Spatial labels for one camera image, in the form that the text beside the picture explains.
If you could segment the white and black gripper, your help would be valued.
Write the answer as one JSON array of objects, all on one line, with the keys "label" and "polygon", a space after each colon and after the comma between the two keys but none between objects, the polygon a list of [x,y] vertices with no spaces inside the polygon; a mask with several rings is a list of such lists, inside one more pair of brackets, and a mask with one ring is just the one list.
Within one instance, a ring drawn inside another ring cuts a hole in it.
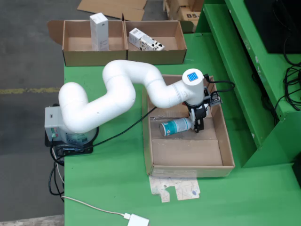
[{"label": "white and black gripper", "polygon": [[187,102],[184,102],[189,110],[189,118],[195,119],[194,121],[194,131],[199,133],[200,131],[204,130],[204,119],[207,116],[207,109],[209,103],[204,101],[199,105],[191,105]]}]

